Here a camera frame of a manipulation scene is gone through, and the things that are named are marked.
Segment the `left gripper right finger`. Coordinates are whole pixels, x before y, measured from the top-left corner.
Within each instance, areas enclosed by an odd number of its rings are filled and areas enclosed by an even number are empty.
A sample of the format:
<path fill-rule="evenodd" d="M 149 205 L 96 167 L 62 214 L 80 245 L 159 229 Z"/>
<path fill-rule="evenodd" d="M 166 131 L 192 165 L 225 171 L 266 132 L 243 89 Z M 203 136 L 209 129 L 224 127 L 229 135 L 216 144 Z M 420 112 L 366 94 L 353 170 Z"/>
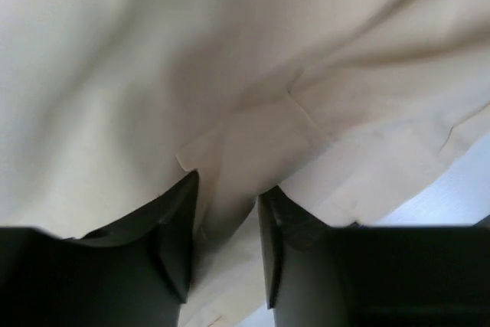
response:
<path fill-rule="evenodd" d="M 331 227 L 279 187 L 257 201 L 277 326 L 487 326 L 489 222 Z"/>

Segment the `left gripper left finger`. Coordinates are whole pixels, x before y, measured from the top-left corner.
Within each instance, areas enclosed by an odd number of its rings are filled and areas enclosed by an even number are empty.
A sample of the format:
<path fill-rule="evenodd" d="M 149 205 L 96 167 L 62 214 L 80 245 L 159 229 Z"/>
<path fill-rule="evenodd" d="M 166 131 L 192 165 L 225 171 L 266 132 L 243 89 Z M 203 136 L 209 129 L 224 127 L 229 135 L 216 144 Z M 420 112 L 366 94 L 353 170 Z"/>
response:
<path fill-rule="evenodd" d="M 81 238 L 1 230 L 3 326 L 176 326 L 191 283 L 199 176 Z"/>

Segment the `beige trousers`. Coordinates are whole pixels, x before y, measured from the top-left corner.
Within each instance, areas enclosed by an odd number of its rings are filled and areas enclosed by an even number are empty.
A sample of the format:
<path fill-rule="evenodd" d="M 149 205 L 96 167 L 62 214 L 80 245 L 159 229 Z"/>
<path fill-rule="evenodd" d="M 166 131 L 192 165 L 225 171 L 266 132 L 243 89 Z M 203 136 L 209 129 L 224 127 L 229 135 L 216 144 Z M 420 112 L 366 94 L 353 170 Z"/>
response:
<path fill-rule="evenodd" d="M 375 222 L 489 136 L 489 0 L 1 0 L 1 223 L 80 237 L 201 176 L 182 326 L 265 303 L 257 195 Z"/>

